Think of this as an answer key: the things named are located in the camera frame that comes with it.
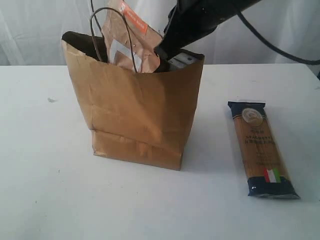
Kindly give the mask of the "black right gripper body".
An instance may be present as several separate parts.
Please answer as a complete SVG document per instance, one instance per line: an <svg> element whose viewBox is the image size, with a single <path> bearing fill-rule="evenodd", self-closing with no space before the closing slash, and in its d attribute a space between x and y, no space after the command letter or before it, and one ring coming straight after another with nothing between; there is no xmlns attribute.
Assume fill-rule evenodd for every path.
<svg viewBox="0 0 320 240"><path fill-rule="evenodd" d="M195 29L196 35L212 33L221 23L246 10L258 0L178 0L168 13L163 40L168 41L184 27Z"/></svg>

